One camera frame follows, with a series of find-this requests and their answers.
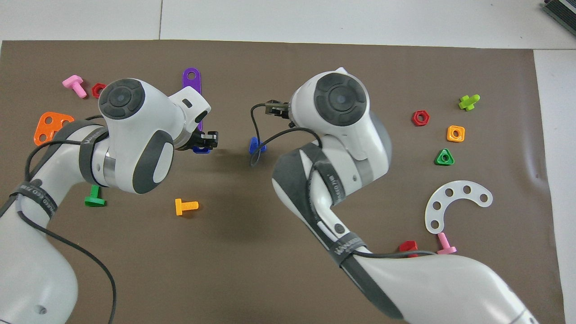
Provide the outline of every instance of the pink toy screw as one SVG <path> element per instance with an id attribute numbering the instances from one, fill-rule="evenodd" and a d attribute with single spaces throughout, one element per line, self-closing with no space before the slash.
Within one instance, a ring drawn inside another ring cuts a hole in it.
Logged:
<path id="1" fill-rule="evenodd" d="M 88 94 L 86 94 L 86 91 L 84 91 L 84 89 L 82 89 L 82 86 L 80 86 L 80 83 L 82 82 L 84 82 L 84 80 L 82 80 L 81 77 L 75 74 L 69 77 L 68 79 L 62 81 L 62 85 L 67 87 L 68 89 L 73 89 L 74 92 L 76 92 L 76 94 L 78 95 L 78 97 L 84 98 Z"/>
<path id="2" fill-rule="evenodd" d="M 442 244 L 443 249 L 438 251 L 438 254 L 450 254 L 456 252 L 456 248 L 450 246 L 448 243 L 448 239 L 446 238 L 446 234 L 444 232 L 438 233 L 438 239 L 440 240 L 440 244 Z"/>

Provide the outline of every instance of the black strap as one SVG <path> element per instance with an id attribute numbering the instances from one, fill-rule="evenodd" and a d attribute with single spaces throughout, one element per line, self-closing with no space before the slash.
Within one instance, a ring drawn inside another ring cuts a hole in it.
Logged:
<path id="1" fill-rule="evenodd" d="M 92 156 L 94 155 L 94 146 L 96 143 L 108 137 L 108 128 L 99 127 L 93 130 L 88 136 L 86 136 L 82 143 L 80 144 L 80 152 L 78 154 L 78 165 L 80 167 L 80 173 L 86 182 L 95 184 L 100 187 L 106 187 L 94 178 L 94 173 L 92 172 Z"/>
<path id="2" fill-rule="evenodd" d="M 346 199 L 346 192 L 344 191 L 344 186 L 342 181 L 334 169 L 334 166 L 328 159 L 328 157 L 322 152 L 322 149 L 313 143 L 308 143 L 301 148 L 304 153 L 310 158 L 312 164 L 322 181 L 328 188 L 330 196 L 332 197 L 332 206 L 336 206 Z"/>
<path id="3" fill-rule="evenodd" d="M 328 252 L 334 262 L 340 267 L 342 262 L 361 246 L 366 246 L 366 243 L 356 233 L 350 232 L 334 242 L 328 248 Z"/>
<path id="4" fill-rule="evenodd" d="M 48 214 L 48 217 L 52 218 L 58 209 L 58 205 L 54 199 L 52 199 L 52 197 L 50 197 L 50 195 L 35 182 L 36 181 L 33 180 L 32 182 L 24 181 L 20 183 L 10 195 L 22 194 L 23 196 L 34 200 L 35 203 L 44 209 Z"/>

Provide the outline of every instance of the lime green toy piece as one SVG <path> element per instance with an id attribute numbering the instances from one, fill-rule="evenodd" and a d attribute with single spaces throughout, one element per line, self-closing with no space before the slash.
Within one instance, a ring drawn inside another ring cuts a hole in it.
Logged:
<path id="1" fill-rule="evenodd" d="M 100 195 L 100 186 L 92 185 L 90 197 L 84 198 L 84 205 L 88 207 L 102 207 L 106 205 L 106 200 L 98 198 Z"/>
<path id="2" fill-rule="evenodd" d="M 448 149 L 443 149 L 438 153 L 436 160 L 434 160 L 436 165 L 452 165 L 454 164 L 454 158 Z"/>
<path id="3" fill-rule="evenodd" d="M 466 111 L 470 111 L 474 109 L 474 104 L 480 100 L 480 95 L 473 95 L 472 97 L 464 96 L 460 98 L 460 109 L 466 109 Z"/>

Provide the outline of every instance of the round hole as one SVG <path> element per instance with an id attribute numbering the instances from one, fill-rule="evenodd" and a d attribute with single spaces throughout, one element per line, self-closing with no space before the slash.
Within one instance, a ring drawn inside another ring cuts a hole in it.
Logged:
<path id="1" fill-rule="evenodd" d="M 44 315 L 48 312 L 48 310 L 46 309 L 46 307 L 42 306 L 42 305 L 36 305 L 34 306 L 34 311 L 40 315 Z"/>

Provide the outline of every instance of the white table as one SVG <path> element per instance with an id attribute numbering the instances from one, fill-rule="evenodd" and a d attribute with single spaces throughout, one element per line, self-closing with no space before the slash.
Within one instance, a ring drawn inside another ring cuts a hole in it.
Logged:
<path id="1" fill-rule="evenodd" d="M 541 5 L 537 0 L 0 0 L 0 46 L 2 40 L 202 39 L 534 49 L 566 322 L 576 323 L 576 37 Z"/>

